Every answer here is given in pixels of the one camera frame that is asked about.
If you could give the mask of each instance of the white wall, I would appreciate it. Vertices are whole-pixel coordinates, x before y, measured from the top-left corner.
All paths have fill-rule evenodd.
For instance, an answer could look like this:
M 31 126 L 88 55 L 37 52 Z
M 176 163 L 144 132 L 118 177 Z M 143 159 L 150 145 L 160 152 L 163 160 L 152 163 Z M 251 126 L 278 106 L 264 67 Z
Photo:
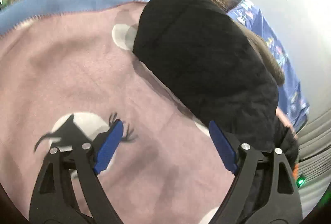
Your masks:
M 251 1 L 289 53 L 316 119 L 331 109 L 331 0 Z

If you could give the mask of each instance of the pink blanket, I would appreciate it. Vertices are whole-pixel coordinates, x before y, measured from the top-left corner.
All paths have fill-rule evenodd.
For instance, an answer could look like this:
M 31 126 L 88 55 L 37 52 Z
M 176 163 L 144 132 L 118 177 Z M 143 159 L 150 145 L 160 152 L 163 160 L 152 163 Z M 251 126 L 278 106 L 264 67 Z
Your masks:
M 207 223 L 223 201 L 233 175 L 206 128 L 131 52 L 144 6 L 30 20 L 0 37 L 0 182 L 25 217 L 50 144 L 34 145 L 84 111 L 75 122 L 87 136 L 114 112 L 134 128 L 135 141 L 120 143 L 99 175 L 125 224 Z

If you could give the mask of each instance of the black cloth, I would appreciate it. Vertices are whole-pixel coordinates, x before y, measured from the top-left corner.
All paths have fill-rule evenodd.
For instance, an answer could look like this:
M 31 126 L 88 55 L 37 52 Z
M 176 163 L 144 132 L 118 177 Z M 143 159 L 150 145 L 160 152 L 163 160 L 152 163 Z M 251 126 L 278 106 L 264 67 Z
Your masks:
M 276 117 L 278 88 L 247 38 L 209 0 L 151 0 L 134 54 L 206 126 L 211 120 L 241 143 L 284 150 L 294 168 L 298 146 Z M 257 171 L 241 219 L 266 200 L 268 175 Z

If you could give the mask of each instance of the blue gripper pad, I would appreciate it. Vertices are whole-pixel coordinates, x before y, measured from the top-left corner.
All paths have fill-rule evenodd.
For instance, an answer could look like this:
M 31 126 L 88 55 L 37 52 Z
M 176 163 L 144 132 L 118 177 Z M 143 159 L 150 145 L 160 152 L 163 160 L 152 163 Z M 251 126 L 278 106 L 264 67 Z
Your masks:
M 112 132 L 108 135 L 102 147 L 99 149 L 97 154 L 97 160 L 94 166 L 94 172 L 100 174 L 101 171 L 108 167 L 112 156 L 117 149 L 121 138 L 123 136 L 123 122 L 118 121 Z
M 209 122 L 208 129 L 212 142 L 214 143 L 225 168 L 232 174 L 235 174 L 238 169 L 236 164 L 236 152 L 214 121 Z

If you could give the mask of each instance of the silver screw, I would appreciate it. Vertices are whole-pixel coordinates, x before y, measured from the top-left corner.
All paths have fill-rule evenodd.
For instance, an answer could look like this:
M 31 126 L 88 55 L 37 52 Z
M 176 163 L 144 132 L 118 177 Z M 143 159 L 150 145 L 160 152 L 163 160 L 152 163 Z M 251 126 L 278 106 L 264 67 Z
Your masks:
M 276 148 L 275 148 L 275 152 L 276 152 L 276 154 L 278 154 L 278 155 L 280 155 L 280 154 L 283 153 L 283 151 L 282 151 L 279 147 L 276 147 Z
M 251 146 L 247 143 L 243 143 L 243 144 L 241 144 L 241 148 L 244 150 L 249 150 L 251 148 Z
M 82 149 L 87 150 L 87 149 L 90 149 L 90 148 L 91 148 L 91 144 L 90 144 L 90 143 L 84 143 L 84 144 L 82 145 Z
M 53 155 L 53 154 L 56 154 L 57 151 L 58 151 L 58 148 L 57 148 L 57 147 L 52 147 L 52 148 L 50 149 L 49 153 L 51 153 L 51 154 Z

